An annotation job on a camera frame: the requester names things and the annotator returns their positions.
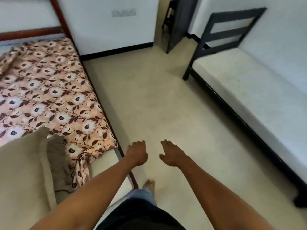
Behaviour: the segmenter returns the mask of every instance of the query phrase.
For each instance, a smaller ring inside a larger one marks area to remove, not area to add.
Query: tiled floor
[[[146,140],[148,162],[133,170],[138,184],[155,179],[158,206],[186,229],[213,229],[184,176],[158,158],[167,138],[276,229],[307,229],[307,210],[291,202],[295,188],[192,78],[181,79],[196,42],[184,38],[165,53],[167,1],[160,0],[153,48],[85,62],[121,146]]]

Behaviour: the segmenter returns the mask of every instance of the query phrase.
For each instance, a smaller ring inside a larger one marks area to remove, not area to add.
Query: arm
[[[147,158],[145,141],[133,142],[122,160],[71,194],[30,230],[92,230],[129,172]]]
[[[267,221],[239,196],[202,170],[177,145],[161,142],[165,155],[160,159],[178,167],[215,230],[273,230]]]

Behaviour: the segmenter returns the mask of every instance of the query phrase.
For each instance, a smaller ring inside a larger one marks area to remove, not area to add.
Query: person's left hand
[[[148,154],[146,153],[145,141],[133,142],[132,145],[128,145],[125,157],[128,157],[133,162],[134,167],[143,165],[147,162]]]

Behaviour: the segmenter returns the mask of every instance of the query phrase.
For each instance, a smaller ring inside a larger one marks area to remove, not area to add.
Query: electrical outlet
[[[112,17],[129,17],[136,16],[136,8],[123,9],[123,10],[113,10]]]

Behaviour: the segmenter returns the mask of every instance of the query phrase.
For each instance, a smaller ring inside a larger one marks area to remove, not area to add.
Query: floral blanket
[[[0,58],[0,146],[39,127],[65,136],[72,188],[88,166],[117,147],[72,42],[31,42]]]

